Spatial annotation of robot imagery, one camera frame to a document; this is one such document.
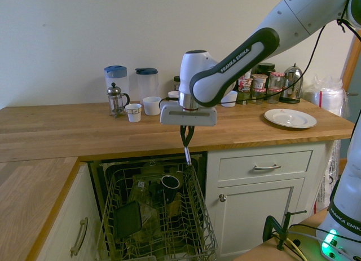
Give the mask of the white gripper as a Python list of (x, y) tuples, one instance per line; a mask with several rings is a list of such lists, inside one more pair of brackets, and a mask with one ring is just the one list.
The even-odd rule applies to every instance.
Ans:
[(181, 125), (180, 136), (187, 147), (194, 134), (194, 126), (214, 126), (217, 123), (217, 110), (200, 107), (195, 112), (185, 111), (177, 101), (163, 101), (160, 105), (160, 122), (164, 125)]

